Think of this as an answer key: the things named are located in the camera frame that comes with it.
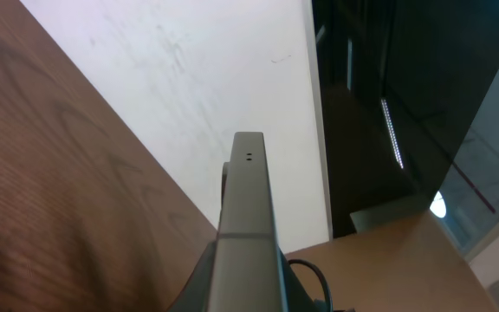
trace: white light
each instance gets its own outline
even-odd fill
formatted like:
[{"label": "white light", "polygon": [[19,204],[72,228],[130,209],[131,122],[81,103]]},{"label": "white light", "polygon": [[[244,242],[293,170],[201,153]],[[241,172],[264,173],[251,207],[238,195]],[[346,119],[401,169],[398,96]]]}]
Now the white light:
[{"label": "white light", "polygon": [[440,192],[437,192],[437,195],[432,200],[431,211],[439,218],[444,218],[446,216],[446,203]]},{"label": "white light", "polygon": [[390,112],[388,111],[388,104],[386,104],[386,99],[380,99],[380,104],[382,106],[382,113],[385,115],[386,127],[388,128],[388,134],[390,134],[390,141],[392,142],[394,157],[396,157],[396,161],[398,161],[399,166],[404,169],[404,161],[402,160],[402,156],[399,153],[398,141],[396,140],[396,133],[394,132],[392,118],[390,118]]}]

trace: black cable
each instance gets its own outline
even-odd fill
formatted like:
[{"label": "black cable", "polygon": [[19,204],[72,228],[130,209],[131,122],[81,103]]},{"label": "black cable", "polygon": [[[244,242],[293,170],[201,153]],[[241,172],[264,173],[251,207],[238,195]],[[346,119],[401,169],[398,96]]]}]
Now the black cable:
[{"label": "black cable", "polygon": [[328,287],[327,279],[325,278],[324,275],[322,275],[321,270],[319,270],[319,268],[316,265],[310,263],[309,261],[305,261],[305,260],[301,260],[301,259],[290,259],[290,260],[288,260],[288,264],[290,264],[290,265],[301,264],[301,265],[305,265],[308,268],[310,268],[311,270],[313,270],[313,272],[319,278],[319,282],[321,283],[322,292],[325,296],[325,303],[327,304],[327,312],[333,312],[333,310],[334,310],[333,309],[333,298],[330,296],[330,288]]}]

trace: wood grain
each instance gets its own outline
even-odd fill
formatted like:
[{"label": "wood grain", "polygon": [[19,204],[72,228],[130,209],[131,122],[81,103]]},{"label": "wood grain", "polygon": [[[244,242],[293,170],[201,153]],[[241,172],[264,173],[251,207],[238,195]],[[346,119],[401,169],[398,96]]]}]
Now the wood grain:
[{"label": "wood grain", "polygon": [[[496,312],[469,265],[429,213],[299,250],[288,258],[317,265],[334,309],[358,312]],[[322,289],[311,270],[294,267],[312,298]]]},{"label": "wood grain", "polygon": [[165,310],[214,236],[29,12],[0,0],[0,311]]}]

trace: tan surface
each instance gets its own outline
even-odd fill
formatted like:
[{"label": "tan surface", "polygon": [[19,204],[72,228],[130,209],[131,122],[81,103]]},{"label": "tan surface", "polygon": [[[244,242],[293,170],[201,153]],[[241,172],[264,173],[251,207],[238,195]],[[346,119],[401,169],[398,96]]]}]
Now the tan surface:
[{"label": "tan surface", "polygon": [[[496,312],[469,265],[429,213],[288,255],[319,266],[334,308],[357,312]],[[316,277],[295,267],[313,298]]]},{"label": "tan surface", "polygon": [[0,311],[163,311],[214,235],[29,12],[0,0]]}]

